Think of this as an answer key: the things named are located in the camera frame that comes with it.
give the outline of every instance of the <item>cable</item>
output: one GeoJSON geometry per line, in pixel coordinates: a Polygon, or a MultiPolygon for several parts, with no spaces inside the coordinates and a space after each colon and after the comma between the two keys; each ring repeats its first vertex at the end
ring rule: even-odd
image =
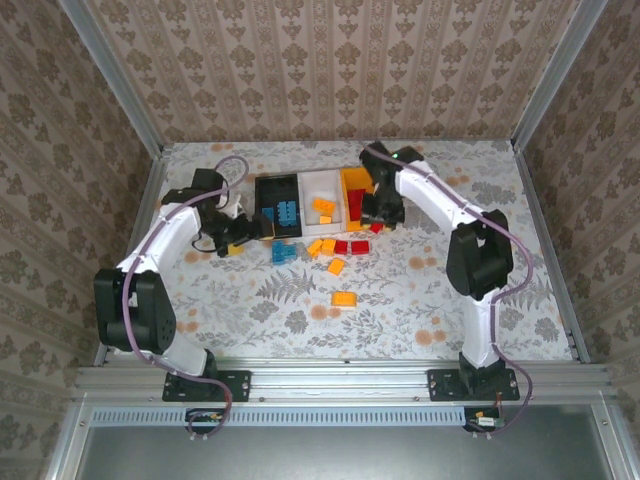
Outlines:
{"type": "Polygon", "coordinates": [[[216,253],[217,252],[218,250],[217,248],[213,248],[211,250],[202,250],[201,248],[196,247],[196,242],[199,242],[200,240],[202,240],[202,232],[198,232],[198,238],[196,238],[194,241],[191,242],[191,246],[193,247],[194,250],[197,250],[200,253],[216,253]]]}
{"type": "Polygon", "coordinates": [[[501,427],[491,432],[492,435],[502,433],[505,430],[507,430],[507,428],[509,428],[511,425],[513,425],[521,417],[522,413],[526,410],[527,406],[529,405],[529,402],[531,401],[531,396],[533,395],[533,380],[531,379],[531,376],[524,368],[522,368],[520,365],[518,365],[516,362],[509,359],[504,353],[502,353],[502,350],[500,350],[500,348],[498,347],[498,344],[496,343],[496,305],[500,300],[502,300],[506,296],[514,295],[522,291],[529,284],[529,282],[533,278],[533,259],[531,258],[531,253],[529,252],[527,247],[525,247],[524,244],[511,232],[502,228],[500,225],[496,224],[495,222],[492,222],[491,220],[483,217],[481,214],[477,213],[473,209],[469,208],[469,205],[465,202],[462,202],[456,195],[450,192],[449,188],[445,184],[443,184],[442,181],[434,173],[425,172],[410,163],[403,163],[400,160],[397,160],[391,157],[390,155],[386,155],[382,152],[378,152],[377,150],[374,150],[369,145],[362,144],[362,146],[367,152],[369,152],[374,157],[377,157],[380,160],[384,160],[385,162],[397,165],[401,168],[411,170],[412,172],[417,173],[418,175],[424,177],[427,182],[430,182],[434,187],[440,190],[447,198],[449,198],[454,204],[456,204],[457,207],[461,208],[463,212],[468,213],[469,215],[474,217],[476,220],[480,220],[486,226],[493,228],[495,231],[504,235],[510,241],[515,243],[515,245],[520,249],[520,251],[522,252],[525,258],[525,261],[527,264],[527,275],[524,281],[514,287],[511,287],[502,292],[499,292],[496,296],[494,296],[491,299],[491,305],[489,310],[490,324],[491,324],[491,345],[493,347],[493,351],[501,360],[504,361],[504,363],[511,366],[513,369],[519,371],[527,380],[527,394],[524,397],[524,400],[522,402],[522,405],[520,406],[520,409],[516,412],[516,414],[511,419],[511,421],[506,423],[504,427],[501,427]]]}
{"type": "Polygon", "coordinates": [[[227,157],[224,157],[222,160],[220,160],[220,162],[218,162],[218,164],[216,165],[216,169],[220,165],[222,165],[222,164],[224,164],[226,162],[232,161],[232,160],[240,160],[244,164],[244,172],[240,176],[240,178],[238,180],[236,180],[235,182],[233,182],[231,185],[227,184],[227,187],[222,187],[222,188],[220,188],[218,190],[214,190],[212,192],[203,193],[201,195],[198,195],[197,197],[193,197],[191,200],[188,200],[188,201],[178,205],[173,210],[171,210],[171,212],[169,212],[167,214],[167,216],[165,217],[164,222],[159,223],[153,229],[153,231],[149,234],[149,237],[147,238],[147,241],[144,242],[144,244],[140,248],[140,252],[136,256],[136,258],[133,260],[133,263],[131,264],[131,267],[129,268],[129,271],[126,273],[126,275],[124,277],[124,283],[122,285],[122,318],[124,320],[124,326],[125,326],[125,330],[127,332],[127,339],[129,340],[129,344],[131,345],[131,350],[133,351],[133,353],[135,353],[135,355],[143,363],[146,363],[147,365],[156,365],[157,367],[159,367],[159,368],[161,368],[161,369],[163,369],[163,370],[165,370],[165,371],[167,371],[167,372],[169,372],[169,373],[171,373],[173,375],[176,375],[178,377],[184,378],[185,380],[190,380],[190,381],[196,382],[196,383],[210,383],[210,384],[213,384],[213,385],[216,385],[216,386],[222,388],[222,390],[224,392],[224,398],[225,398],[226,407],[225,407],[224,413],[222,414],[222,418],[218,422],[218,425],[216,425],[213,428],[213,430],[211,430],[211,432],[208,433],[209,436],[214,435],[215,433],[217,433],[220,430],[220,428],[222,428],[224,423],[229,418],[229,415],[231,414],[231,405],[233,403],[233,396],[231,394],[231,390],[229,390],[229,387],[227,387],[224,383],[220,382],[219,380],[215,380],[213,378],[196,377],[196,376],[193,376],[193,375],[189,375],[187,373],[178,372],[174,368],[171,368],[170,366],[162,363],[161,361],[159,361],[159,360],[157,360],[155,358],[149,358],[145,354],[143,354],[140,351],[140,348],[138,347],[138,343],[136,342],[136,338],[135,338],[135,335],[133,333],[133,326],[131,325],[131,316],[129,314],[129,290],[131,289],[131,280],[133,279],[134,272],[136,271],[136,268],[138,268],[138,265],[140,265],[142,257],[146,254],[147,250],[149,250],[149,248],[153,244],[153,241],[158,236],[160,231],[169,223],[169,221],[173,217],[175,217],[178,213],[180,213],[184,209],[189,208],[189,207],[191,207],[192,205],[194,205],[194,204],[196,204],[198,202],[201,202],[203,200],[206,200],[207,198],[215,197],[216,195],[220,195],[222,193],[228,192],[229,190],[231,190],[232,188],[237,187],[238,185],[240,185],[244,181],[244,179],[247,177],[247,174],[249,173],[249,163],[244,159],[244,157],[241,157],[240,155],[229,155],[227,157]]]}

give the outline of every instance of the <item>floral tablecloth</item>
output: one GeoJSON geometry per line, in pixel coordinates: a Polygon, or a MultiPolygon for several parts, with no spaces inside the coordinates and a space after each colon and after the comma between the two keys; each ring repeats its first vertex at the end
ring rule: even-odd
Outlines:
{"type": "MultiPolygon", "coordinates": [[[[533,282],[500,307],[498,340],[505,353],[571,359],[509,143],[386,142],[389,150],[407,144],[463,196],[487,210],[500,208],[533,253],[533,282]]],[[[236,191],[252,213],[256,176],[357,165],[361,149],[358,142],[340,141],[176,144],[159,198],[190,185],[195,168],[211,168],[236,154],[250,164],[236,191]]],[[[241,170],[234,162],[221,171],[233,181],[241,170]]],[[[411,202],[405,200],[405,207],[406,222],[395,232],[335,236],[367,239],[372,250],[347,257],[339,277],[327,272],[328,257],[309,257],[309,238],[287,242],[298,258],[282,266],[272,265],[270,242],[250,242],[242,255],[224,259],[186,247],[165,278],[179,330],[215,354],[233,357],[456,359],[463,342],[462,302],[444,272],[449,239],[411,202]],[[357,308],[331,308],[336,290],[356,292],[357,308]]],[[[510,281],[520,282],[525,267],[519,253],[514,258],[510,281]]]]}

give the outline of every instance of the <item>metal bracket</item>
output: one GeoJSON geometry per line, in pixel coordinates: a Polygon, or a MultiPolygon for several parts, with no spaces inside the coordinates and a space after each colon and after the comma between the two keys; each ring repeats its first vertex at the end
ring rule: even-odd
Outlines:
{"type": "MultiPolygon", "coordinates": [[[[218,371],[216,380],[221,381],[233,396],[233,403],[249,401],[251,392],[251,371],[226,370],[218,371]]],[[[224,392],[210,383],[198,383],[185,380],[167,373],[162,391],[163,402],[224,402],[224,392]]]]}
{"type": "Polygon", "coordinates": [[[473,394],[467,391],[458,369],[429,370],[427,379],[432,402],[488,402],[494,401],[497,393],[502,400],[520,400],[516,374],[510,368],[493,375],[490,380],[482,381],[473,394]]]}

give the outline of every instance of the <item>patterned fabric surface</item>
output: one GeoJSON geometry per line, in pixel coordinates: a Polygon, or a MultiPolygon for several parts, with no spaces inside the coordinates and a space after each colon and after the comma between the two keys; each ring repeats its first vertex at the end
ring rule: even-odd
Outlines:
{"type": "Polygon", "coordinates": [[[508,138],[579,0],[88,0],[166,143],[508,138]]]}
{"type": "Polygon", "coordinates": [[[0,2],[0,478],[45,470],[150,159],[62,9],[0,2]]]}
{"type": "Polygon", "coordinates": [[[592,360],[640,451],[640,3],[609,1],[526,149],[592,360]]]}
{"type": "MultiPolygon", "coordinates": [[[[500,309],[504,351],[518,359],[571,359],[509,143],[413,145],[463,196],[502,209],[534,254],[533,283],[500,309]]],[[[189,185],[195,168],[211,168],[233,153],[250,162],[248,181],[237,192],[253,212],[256,175],[357,165],[361,149],[358,142],[337,141],[179,144],[161,195],[189,185]]],[[[240,169],[238,163],[221,170],[233,181],[240,169]]],[[[271,263],[271,242],[251,242],[242,255],[225,259],[185,248],[165,278],[179,330],[218,355],[235,357],[457,358],[462,300],[444,273],[449,240],[415,205],[406,206],[406,224],[393,233],[336,236],[367,239],[372,248],[369,255],[347,257],[339,277],[327,272],[328,257],[309,257],[311,238],[291,239],[298,258],[282,266],[271,263]],[[331,308],[336,290],[355,291],[357,308],[331,308]]],[[[206,241],[199,247],[212,248],[206,241]]],[[[511,282],[520,282],[520,255],[515,263],[511,282]]]]}

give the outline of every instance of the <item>orange block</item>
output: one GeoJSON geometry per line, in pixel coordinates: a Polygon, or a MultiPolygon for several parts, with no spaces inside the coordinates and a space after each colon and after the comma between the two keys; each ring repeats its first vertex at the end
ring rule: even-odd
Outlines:
{"type": "Polygon", "coordinates": [[[333,307],[355,307],[358,297],[353,292],[333,292],[331,294],[331,306],[333,307]]]}
{"type": "Polygon", "coordinates": [[[318,254],[320,253],[320,249],[322,248],[322,243],[323,242],[321,239],[317,239],[315,242],[309,245],[309,247],[307,248],[307,252],[309,252],[311,258],[316,258],[318,256],[318,254]]]}
{"type": "Polygon", "coordinates": [[[340,272],[344,268],[344,261],[334,258],[329,265],[329,272],[333,273],[336,277],[340,275],[340,272]]]}
{"type": "Polygon", "coordinates": [[[324,198],[315,198],[313,200],[312,207],[316,212],[320,212],[322,215],[330,217],[333,211],[336,209],[336,204],[334,202],[330,202],[329,200],[325,200],[324,198]]]}
{"type": "Polygon", "coordinates": [[[336,241],[333,238],[325,238],[322,242],[322,254],[333,257],[333,250],[336,248],[336,241]]]}

